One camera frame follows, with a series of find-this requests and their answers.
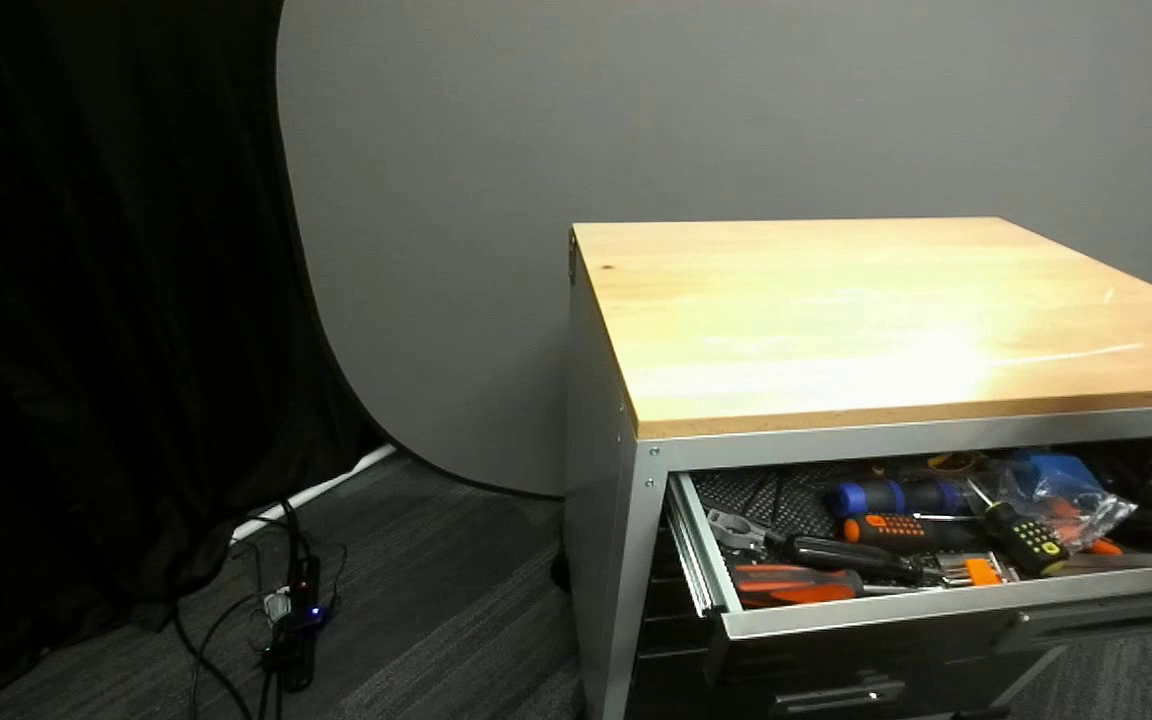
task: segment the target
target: white cable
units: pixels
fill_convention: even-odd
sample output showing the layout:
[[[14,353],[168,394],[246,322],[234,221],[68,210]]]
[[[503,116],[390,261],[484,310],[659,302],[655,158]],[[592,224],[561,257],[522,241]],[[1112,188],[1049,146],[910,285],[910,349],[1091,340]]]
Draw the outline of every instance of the white cable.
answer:
[[[378,444],[378,449],[371,449],[369,457],[358,457],[347,473],[338,473],[338,476],[330,476],[330,479],[321,479],[321,482],[294,492],[286,504],[292,504],[292,507],[303,507],[309,499],[325,494],[328,489],[347,482],[351,476],[385,464],[390,450],[396,450],[390,444]],[[257,535],[263,524],[274,524],[274,521],[284,521],[284,504],[273,504],[273,507],[263,507],[257,521],[233,529],[229,545],[239,545],[239,541]]]

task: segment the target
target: gray wall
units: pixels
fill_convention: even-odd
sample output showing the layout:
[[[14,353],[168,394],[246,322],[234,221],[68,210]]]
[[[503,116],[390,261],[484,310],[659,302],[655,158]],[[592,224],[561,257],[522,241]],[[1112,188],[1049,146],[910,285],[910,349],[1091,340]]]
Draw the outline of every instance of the gray wall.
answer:
[[[328,334],[421,457],[555,492],[573,221],[1012,215],[1152,281],[1145,0],[286,0]]]

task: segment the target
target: wooden tabletop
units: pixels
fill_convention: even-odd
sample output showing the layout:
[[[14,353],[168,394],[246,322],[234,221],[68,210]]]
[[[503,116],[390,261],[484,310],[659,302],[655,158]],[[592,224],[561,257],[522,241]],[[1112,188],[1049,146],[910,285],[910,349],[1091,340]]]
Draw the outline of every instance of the wooden tabletop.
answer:
[[[573,237],[645,439],[1152,402],[1152,285],[1009,221]]]

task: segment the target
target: drawer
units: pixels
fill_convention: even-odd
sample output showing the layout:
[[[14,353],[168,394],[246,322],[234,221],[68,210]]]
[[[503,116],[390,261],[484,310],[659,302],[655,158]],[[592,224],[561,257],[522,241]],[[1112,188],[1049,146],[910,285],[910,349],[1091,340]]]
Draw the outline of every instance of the drawer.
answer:
[[[986,588],[744,608],[703,521],[708,489],[734,476],[668,479],[668,535],[708,623],[703,680],[721,714],[999,711],[1066,645],[1152,632],[1152,550]]]

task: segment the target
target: black curtain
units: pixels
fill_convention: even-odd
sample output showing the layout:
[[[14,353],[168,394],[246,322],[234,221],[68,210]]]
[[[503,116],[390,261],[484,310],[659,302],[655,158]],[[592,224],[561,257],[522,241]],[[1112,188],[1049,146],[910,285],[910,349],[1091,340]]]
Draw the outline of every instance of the black curtain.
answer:
[[[309,290],[274,17],[0,5],[0,685],[378,444]]]

